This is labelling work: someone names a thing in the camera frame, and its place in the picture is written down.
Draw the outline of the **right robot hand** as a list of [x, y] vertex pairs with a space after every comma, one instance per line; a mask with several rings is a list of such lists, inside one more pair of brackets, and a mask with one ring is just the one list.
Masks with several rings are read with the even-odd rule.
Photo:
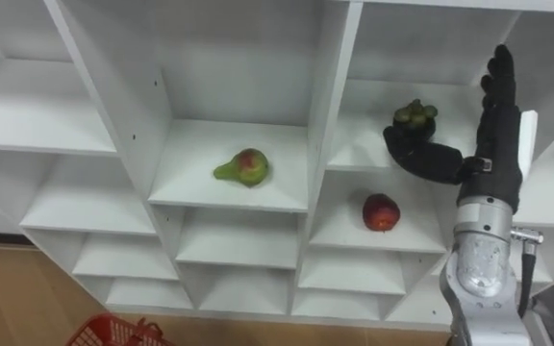
[[518, 164], [522, 112], [516, 104], [514, 59], [504, 44], [495, 47], [481, 78], [483, 112], [475, 154], [431, 141], [395, 125], [383, 131], [388, 151], [405, 171], [427, 181], [458, 185], [459, 200], [488, 196], [518, 211], [524, 173]]

